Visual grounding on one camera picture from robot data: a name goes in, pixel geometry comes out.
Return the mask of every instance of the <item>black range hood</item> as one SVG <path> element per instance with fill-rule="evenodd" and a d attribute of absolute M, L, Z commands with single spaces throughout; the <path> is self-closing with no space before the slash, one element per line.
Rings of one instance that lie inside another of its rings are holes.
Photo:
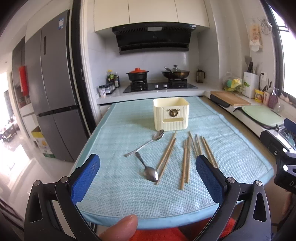
<path fill-rule="evenodd" d="M 130 53 L 149 50 L 189 50 L 194 24 L 147 22 L 120 25 L 112 28 L 119 52 Z"/>

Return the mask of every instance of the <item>metal spoon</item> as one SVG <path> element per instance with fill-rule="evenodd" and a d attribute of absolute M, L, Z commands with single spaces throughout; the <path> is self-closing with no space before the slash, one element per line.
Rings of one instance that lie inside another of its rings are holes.
<path fill-rule="evenodd" d="M 157 173 L 157 171 L 153 167 L 146 166 L 146 164 L 144 163 L 140 153 L 137 152 L 137 151 L 136 151 L 136 156 L 137 156 L 137 158 L 139 158 L 139 160 L 141 161 L 141 163 L 145 167 L 145 169 L 144 169 L 145 178 L 147 180 L 151 181 L 151 182 L 157 182 L 158 181 L 158 173 Z"/>
<path fill-rule="evenodd" d="M 172 70 L 171 70 L 170 68 L 168 68 L 168 67 L 165 67 L 165 69 L 166 69 L 167 71 L 169 71 L 169 72 L 171 72 L 171 73 L 172 73 Z"/>
<path fill-rule="evenodd" d="M 131 152 L 125 154 L 125 156 L 126 157 L 129 157 L 130 155 L 134 154 L 136 151 L 142 149 L 148 143 L 159 140 L 160 138 L 162 138 L 164 132 L 165 132 L 164 130 L 159 130 L 158 132 L 155 133 L 155 135 L 153 136 L 152 140 L 148 141 L 147 143 L 145 143 L 144 145 L 142 145 L 139 148 L 135 149 L 134 151 L 131 151 Z"/>

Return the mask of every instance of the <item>red hanging decoration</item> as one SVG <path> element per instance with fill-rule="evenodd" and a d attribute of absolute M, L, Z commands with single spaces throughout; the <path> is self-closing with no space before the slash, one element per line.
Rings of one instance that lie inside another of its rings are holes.
<path fill-rule="evenodd" d="M 27 96 L 29 94 L 29 89 L 27 85 L 27 76 L 26 76 L 26 67 L 21 66 L 19 67 L 20 73 L 20 89 L 23 96 Z"/>

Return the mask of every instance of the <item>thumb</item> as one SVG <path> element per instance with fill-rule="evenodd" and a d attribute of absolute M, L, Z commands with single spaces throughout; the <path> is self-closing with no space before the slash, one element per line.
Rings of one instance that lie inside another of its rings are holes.
<path fill-rule="evenodd" d="M 108 228 L 99 237 L 102 241 L 128 241 L 135 233 L 137 226 L 138 217 L 136 215 L 129 215 Z"/>

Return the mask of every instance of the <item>white knife block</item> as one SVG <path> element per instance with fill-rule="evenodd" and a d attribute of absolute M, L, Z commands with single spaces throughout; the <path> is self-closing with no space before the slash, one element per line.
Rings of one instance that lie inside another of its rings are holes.
<path fill-rule="evenodd" d="M 189 103 L 184 98 L 154 99 L 153 112 L 157 131 L 184 130 L 188 127 Z"/>
<path fill-rule="evenodd" d="M 244 72 L 242 94 L 249 99 L 254 99 L 255 89 L 259 87 L 259 75 Z"/>

